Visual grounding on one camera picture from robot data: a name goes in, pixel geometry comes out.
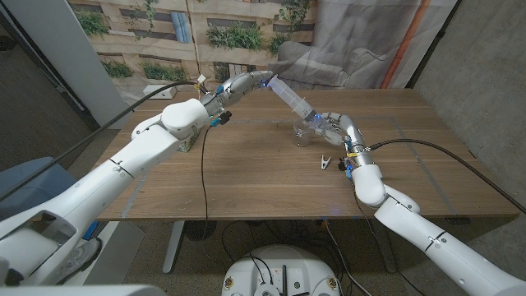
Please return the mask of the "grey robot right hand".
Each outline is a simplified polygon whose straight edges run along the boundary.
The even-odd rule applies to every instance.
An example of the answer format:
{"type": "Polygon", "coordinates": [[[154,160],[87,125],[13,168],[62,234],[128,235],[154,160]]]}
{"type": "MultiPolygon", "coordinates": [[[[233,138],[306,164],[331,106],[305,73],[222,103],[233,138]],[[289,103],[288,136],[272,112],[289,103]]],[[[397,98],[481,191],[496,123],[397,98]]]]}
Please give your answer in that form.
{"type": "Polygon", "coordinates": [[[357,166],[374,164],[362,133],[349,116],[331,112],[317,113],[309,124],[315,134],[331,145],[345,145],[348,157],[352,158],[357,166]]]}

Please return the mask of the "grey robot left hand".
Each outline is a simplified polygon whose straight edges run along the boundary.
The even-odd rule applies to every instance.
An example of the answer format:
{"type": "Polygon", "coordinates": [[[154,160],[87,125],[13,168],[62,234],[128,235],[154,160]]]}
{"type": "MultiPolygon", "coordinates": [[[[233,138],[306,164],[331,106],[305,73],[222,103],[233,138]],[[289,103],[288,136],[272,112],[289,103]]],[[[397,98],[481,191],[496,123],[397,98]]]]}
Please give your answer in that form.
{"type": "Polygon", "coordinates": [[[201,102],[211,117],[218,116],[211,123],[212,126],[224,125],[232,116],[226,108],[236,104],[244,95],[254,89],[266,87],[270,78],[274,75],[272,71],[254,71],[241,73],[230,77],[215,91],[203,95],[201,102]]]}

